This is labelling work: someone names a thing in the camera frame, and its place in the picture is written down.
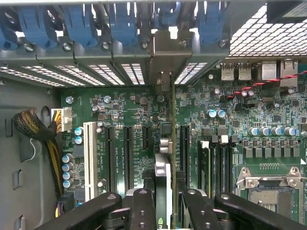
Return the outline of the open black PC case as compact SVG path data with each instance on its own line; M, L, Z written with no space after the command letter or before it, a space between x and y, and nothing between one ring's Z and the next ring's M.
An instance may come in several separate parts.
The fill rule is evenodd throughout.
M202 0L0 0L14 25L15 50L0 49L0 230L35 230L55 219L55 203L64 194L62 135L72 129L64 110L64 90L152 87L150 83L154 2L181 2L172 39L191 50L176 77L190 86L224 65L264 64L256 82L277 78L271 63L307 65L307 0L224 1L220 41L200 44L196 16ZM138 43L124 46L112 37L109 5L136 5ZM83 48L65 27L65 5L93 5L98 45ZM18 7L46 6L58 45L43 49L25 38Z

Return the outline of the green motherboard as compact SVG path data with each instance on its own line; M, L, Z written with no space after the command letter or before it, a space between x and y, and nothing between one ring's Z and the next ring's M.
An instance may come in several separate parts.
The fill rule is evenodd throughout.
M180 168L180 126L189 126L189 187L198 187L198 142L228 135L229 190L235 194L238 172L247 166L253 174L282 173L298 166L304 177L305 226L307 226L307 65L283 61L271 63L277 78L256 82L264 64L224 65L186 86L176 82L176 166ZM168 99L152 87L84 88L63 91L61 102L72 117L72 129L62 135L64 192L74 193L74 206L85 201L83 124L96 122L98 195L109 192L105 129L115 130L115 193L123 198L124 126L133 126L134 187L143 188L143 174L154 174L154 205L158 228L168 229L166 217L166 154L171 143ZM143 149L142 127L150 126L152 145ZM184 202L178 197L176 228L184 223Z

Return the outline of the short black expansion slot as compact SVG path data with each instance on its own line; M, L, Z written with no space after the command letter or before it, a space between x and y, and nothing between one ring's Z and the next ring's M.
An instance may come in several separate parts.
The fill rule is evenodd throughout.
M142 127L142 146L144 150L148 150L152 145L152 131L150 126Z

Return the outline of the empty black RAM slot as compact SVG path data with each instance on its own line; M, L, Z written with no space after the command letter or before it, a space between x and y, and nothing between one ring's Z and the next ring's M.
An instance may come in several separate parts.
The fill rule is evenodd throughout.
M219 170L220 170L220 147L219 147L219 140L218 136L212 137L213 143L213 196L219 193L220 190L220 177L219 177Z
M221 135L221 191L228 190L228 135Z

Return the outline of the CPU socket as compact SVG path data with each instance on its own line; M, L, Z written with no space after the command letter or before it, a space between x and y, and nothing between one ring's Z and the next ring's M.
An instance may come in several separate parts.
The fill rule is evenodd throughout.
M253 174L244 166L238 172L235 194L252 203L305 224L304 177L298 166L272 175Z

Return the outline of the long black expansion slot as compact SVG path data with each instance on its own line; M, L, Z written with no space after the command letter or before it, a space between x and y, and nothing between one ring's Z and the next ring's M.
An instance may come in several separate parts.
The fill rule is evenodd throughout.
M113 126L108 126L105 129L105 150L107 156L107 176L108 189L110 192L116 192L116 153L115 153L115 130Z
M133 143L133 126L124 126L124 176L125 191L134 187L134 143Z
M189 171L189 126L180 126L179 134L180 168L187 177Z

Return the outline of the black RAM stick white label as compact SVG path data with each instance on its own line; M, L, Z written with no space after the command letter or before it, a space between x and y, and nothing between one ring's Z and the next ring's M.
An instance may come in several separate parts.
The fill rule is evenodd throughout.
M198 142L198 188L212 198L212 160L208 141Z

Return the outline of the white expansion slot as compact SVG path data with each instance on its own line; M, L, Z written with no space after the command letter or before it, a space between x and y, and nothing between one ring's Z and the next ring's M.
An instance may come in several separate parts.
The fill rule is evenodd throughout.
M96 122L85 122L83 124L84 187L86 202L98 196L96 128Z

